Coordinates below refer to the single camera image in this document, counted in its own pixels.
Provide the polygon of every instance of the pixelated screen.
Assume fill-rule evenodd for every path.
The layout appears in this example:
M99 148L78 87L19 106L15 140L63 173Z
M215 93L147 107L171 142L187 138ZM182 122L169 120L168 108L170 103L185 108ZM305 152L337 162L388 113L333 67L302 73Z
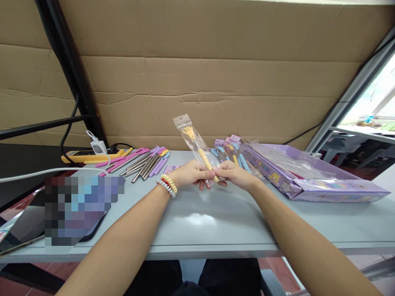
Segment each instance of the pixelated screen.
M47 177L0 242L0 252L45 235L45 253L67 254L124 193L123 177Z

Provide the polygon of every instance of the black pants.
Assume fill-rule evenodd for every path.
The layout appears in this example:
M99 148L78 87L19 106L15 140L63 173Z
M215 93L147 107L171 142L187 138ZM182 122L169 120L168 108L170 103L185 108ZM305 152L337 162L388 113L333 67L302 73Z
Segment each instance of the black pants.
M182 282L178 260L144 261L125 295L260 296L258 260L208 259L198 284Z

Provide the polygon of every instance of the white beaded bracelet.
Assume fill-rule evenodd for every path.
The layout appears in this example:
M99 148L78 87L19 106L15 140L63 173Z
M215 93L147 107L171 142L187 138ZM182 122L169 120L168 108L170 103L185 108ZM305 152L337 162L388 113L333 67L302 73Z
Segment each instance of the white beaded bracelet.
M172 198L176 197L176 194L174 193L173 189L169 185L167 185L162 179L156 179L156 183L162 185L167 190L167 192L170 193Z

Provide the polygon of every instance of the yellow bracelet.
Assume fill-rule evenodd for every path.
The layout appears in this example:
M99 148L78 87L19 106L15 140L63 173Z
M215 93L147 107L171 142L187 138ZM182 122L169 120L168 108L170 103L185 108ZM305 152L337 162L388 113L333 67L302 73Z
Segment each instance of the yellow bracelet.
M174 185L174 182L167 175L163 174L160 178L161 179L165 179L170 184L170 186L172 187L174 193L177 193L176 185Z

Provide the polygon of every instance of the white chair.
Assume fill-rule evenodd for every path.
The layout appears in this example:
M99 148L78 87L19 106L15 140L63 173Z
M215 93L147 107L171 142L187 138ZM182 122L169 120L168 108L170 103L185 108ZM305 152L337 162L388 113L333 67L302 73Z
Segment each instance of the white chair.
M390 148L387 149L378 149L377 151L373 152L369 157L367 157L363 162L361 162L357 166L357 169L363 168L365 165L372 162L377 157L395 158L395 145L392 145Z
M336 154L340 153L335 166L340 166L349 153L355 152L366 139L360 136L335 135L332 141L328 141L321 148L326 151L325 162L331 162Z

